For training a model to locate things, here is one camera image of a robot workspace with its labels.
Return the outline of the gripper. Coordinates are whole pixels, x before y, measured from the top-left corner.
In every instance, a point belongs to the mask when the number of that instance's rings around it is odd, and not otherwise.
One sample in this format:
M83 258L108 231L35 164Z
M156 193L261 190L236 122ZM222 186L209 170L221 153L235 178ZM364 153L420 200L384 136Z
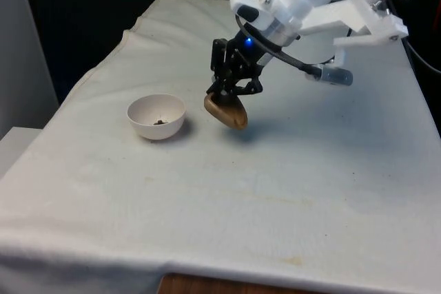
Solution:
M227 39L213 40L210 69L214 74L208 94L244 96L263 91L259 76L272 55L264 51L258 43L274 52L276 45L254 28L248 28L247 31L251 36L239 30L231 40L231 54L227 53Z

